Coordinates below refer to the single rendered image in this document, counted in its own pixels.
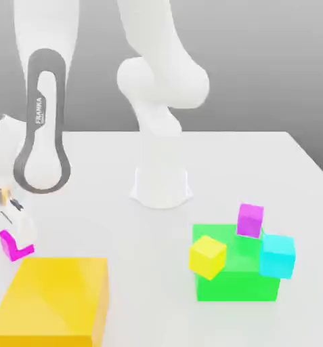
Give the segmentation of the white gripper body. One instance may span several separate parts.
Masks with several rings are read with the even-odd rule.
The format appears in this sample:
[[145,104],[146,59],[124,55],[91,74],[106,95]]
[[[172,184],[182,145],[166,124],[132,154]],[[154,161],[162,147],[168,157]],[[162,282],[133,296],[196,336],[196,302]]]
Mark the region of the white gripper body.
[[37,229],[29,215],[14,206],[0,207],[0,231],[6,230],[13,236],[18,249],[35,245]]

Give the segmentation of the small magenta cube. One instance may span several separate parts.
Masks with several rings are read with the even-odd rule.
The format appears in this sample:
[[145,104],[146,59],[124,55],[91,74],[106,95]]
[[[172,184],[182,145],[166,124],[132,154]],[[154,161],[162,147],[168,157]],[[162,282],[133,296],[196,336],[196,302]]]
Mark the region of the small magenta cube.
[[0,231],[0,242],[5,255],[11,262],[15,262],[35,252],[33,244],[18,249],[15,238],[7,230]]

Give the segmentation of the small yellow cube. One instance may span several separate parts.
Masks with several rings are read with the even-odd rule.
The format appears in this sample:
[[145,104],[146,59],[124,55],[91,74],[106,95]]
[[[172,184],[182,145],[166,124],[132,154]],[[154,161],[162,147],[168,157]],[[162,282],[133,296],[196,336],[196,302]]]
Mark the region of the small yellow cube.
[[191,247],[189,269],[211,281],[225,267],[227,245],[202,235]]

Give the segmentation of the small purple cube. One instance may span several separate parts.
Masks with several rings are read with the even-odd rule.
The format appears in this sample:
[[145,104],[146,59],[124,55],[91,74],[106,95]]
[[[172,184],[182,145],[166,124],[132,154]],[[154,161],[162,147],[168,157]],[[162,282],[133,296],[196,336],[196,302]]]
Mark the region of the small purple cube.
[[261,234],[264,207],[243,203],[240,205],[237,221],[237,234],[258,239]]

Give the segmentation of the small cyan cube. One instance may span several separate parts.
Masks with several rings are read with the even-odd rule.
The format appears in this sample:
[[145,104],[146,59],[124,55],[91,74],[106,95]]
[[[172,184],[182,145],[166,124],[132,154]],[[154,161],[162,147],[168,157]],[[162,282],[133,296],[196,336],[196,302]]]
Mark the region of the small cyan cube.
[[291,279],[296,260],[293,237],[265,233],[261,240],[259,274],[277,279]]

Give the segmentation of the large yellow box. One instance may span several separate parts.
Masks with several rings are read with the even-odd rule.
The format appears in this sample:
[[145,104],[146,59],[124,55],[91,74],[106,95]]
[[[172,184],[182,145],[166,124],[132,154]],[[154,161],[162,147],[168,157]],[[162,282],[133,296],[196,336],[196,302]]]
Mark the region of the large yellow box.
[[106,258],[26,258],[0,303],[0,347],[102,347]]

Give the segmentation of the large green box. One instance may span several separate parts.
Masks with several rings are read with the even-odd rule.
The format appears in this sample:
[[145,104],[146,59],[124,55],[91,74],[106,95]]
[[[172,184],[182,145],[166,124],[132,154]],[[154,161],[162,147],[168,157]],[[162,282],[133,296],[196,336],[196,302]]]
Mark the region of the large green box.
[[199,302],[275,301],[280,279],[259,274],[262,238],[250,238],[236,233],[235,224],[195,224],[192,241],[207,235],[227,245],[225,267],[211,280],[194,275]]

